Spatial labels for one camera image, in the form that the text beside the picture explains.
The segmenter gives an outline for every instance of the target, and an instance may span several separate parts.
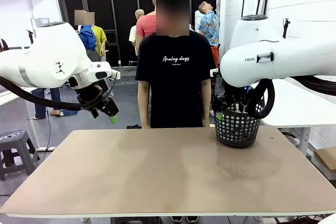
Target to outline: gray floor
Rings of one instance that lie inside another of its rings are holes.
[[[123,76],[117,82],[114,91],[114,101],[120,112],[118,114],[118,123],[111,124],[105,114],[100,114],[94,119],[90,112],[80,111],[76,116],[66,118],[50,117],[51,135],[49,146],[58,146],[64,138],[73,130],[80,129],[125,129],[128,125],[139,124],[140,116],[137,104],[138,85],[134,80],[134,70],[129,76]],[[61,88],[61,99],[68,102],[77,102],[74,90],[70,88]],[[0,132],[8,132],[26,128],[25,120],[25,102],[22,99],[16,99],[5,105],[0,106]],[[34,105],[29,104],[30,115],[34,116]],[[34,121],[34,126],[41,146],[46,146],[49,135],[48,120]],[[27,178],[24,171],[8,174],[5,182],[0,182],[0,194],[8,194],[15,191],[21,183]],[[8,197],[0,196],[0,205],[3,205]],[[245,217],[203,217],[200,223],[208,224],[243,224]],[[13,218],[6,215],[0,215],[0,222],[3,224],[75,224],[81,223],[79,218],[73,219],[36,219],[36,218]],[[86,223],[92,224],[108,224],[108,218],[92,218]],[[164,223],[171,223],[170,218],[164,218]],[[253,217],[246,219],[244,224],[258,223]]]

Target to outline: hand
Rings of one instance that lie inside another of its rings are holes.
[[[149,124],[144,124],[141,126],[142,129],[150,129],[150,125]]]
[[[210,121],[209,118],[203,118],[203,127],[210,127]]]

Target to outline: red shirt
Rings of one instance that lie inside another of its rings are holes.
[[[136,34],[147,37],[152,33],[156,32],[156,16],[155,15],[145,15],[139,18],[137,25]]]

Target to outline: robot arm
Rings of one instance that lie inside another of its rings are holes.
[[[103,79],[110,76],[120,79],[120,73],[111,70],[108,62],[91,62],[82,41],[68,23],[45,24],[38,29],[36,41],[28,51],[3,51],[0,59],[0,84],[13,89],[12,92],[17,91],[13,84],[56,88],[68,82],[78,94],[77,105],[80,106],[77,108],[88,109],[94,117],[98,116],[96,109],[108,116],[118,112],[115,103],[108,97],[108,87]],[[41,102],[27,94],[24,99]]]
[[[336,95],[336,83],[314,76],[336,76],[336,40],[300,39],[287,41],[276,35],[267,19],[252,15],[238,21],[231,49],[220,63],[225,82],[223,97],[213,102],[214,111],[224,111],[233,103],[247,106],[250,116],[266,117],[274,103],[272,79],[292,77],[309,89]],[[249,86],[259,82],[255,89]],[[257,104],[268,90],[264,109]]]

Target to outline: black basket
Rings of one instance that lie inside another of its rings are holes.
[[[258,103],[258,111],[265,106],[264,99]],[[246,148],[256,140],[260,119],[255,119],[247,113],[234,112],[236,105],[233,104],[223,112],[222,119],[215,114],[215,130],[217,139],[233,148]]]

